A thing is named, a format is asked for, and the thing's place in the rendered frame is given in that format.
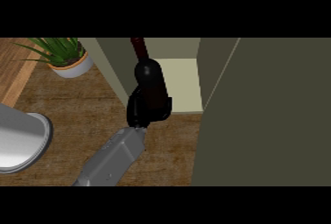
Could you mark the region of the dark wine bottle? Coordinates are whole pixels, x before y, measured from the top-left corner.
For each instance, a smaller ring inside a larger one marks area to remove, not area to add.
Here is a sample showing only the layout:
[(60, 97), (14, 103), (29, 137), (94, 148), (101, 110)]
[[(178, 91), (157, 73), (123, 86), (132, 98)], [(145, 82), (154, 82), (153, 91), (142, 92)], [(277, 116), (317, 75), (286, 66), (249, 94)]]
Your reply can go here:
[(130, 43), (138, 55), (139, 63), (135, 67), (135, 77), (150, 109), (157, 119), (167, 115), (169, 93), (163, 77), (162, 65), (150, 57), (144, 38), (132, 38)]

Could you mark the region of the dark olive cabinet door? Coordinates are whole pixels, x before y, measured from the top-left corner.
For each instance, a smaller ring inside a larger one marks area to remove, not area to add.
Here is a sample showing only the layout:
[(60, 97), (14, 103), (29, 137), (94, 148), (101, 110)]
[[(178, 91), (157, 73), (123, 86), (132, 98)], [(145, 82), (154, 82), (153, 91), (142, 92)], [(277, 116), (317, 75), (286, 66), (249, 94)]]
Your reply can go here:
[(241, 39), (201, 117), (197, 186), (331, 186), (331, 38)]

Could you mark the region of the green plant in white pot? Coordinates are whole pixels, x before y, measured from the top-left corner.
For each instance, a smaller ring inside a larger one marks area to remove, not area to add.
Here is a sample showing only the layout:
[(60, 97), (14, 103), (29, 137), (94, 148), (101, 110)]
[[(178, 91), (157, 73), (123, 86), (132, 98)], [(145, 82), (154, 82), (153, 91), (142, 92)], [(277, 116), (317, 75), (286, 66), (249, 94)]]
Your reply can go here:
[(94, 59), (77, 38), (29, 38), (29, 40), (39, 49), (18, 43), (15, 45), (37, 53), (40, 59), (26, 59), (26, 61), (48, 64), (57, 75), (67, 79), (77, 78), (89, 71)]

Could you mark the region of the large grey cylindrical container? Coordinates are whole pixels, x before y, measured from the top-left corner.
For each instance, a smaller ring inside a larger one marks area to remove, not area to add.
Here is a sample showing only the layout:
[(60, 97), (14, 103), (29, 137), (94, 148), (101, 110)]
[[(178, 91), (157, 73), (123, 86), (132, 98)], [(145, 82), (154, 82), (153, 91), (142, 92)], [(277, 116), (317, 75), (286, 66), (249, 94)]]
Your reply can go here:
[(26, 170), (43, 157), (54, 137), (51, 119), (0, 103), (0, 173)]

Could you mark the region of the olive green cabinet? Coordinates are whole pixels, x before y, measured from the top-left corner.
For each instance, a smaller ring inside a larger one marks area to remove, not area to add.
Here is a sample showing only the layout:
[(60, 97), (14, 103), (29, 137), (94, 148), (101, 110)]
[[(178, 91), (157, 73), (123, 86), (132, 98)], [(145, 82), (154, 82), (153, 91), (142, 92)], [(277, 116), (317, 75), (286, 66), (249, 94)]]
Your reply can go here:
[[(138, 57), (128, 38), (83, 38), (110, 86), (126, 102), (138, 86), (133, 68)], [(175, 114), (207, 109), (225, 73), (238, 38), (147, 38), (148, 54), (160, 62)]]

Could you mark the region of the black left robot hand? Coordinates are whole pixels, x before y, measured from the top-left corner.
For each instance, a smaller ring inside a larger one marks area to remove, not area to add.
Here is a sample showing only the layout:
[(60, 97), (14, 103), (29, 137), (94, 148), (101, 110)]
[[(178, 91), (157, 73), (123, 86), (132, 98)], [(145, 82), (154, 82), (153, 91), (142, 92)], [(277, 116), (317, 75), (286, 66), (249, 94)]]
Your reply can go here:
[(133, 128), (147, 128), (153, 122), (164, 121), (172, 115), (172, 98), (162, 108), (150, 109), (141, 88), (132, 92), (128, 104), (128, 123)]

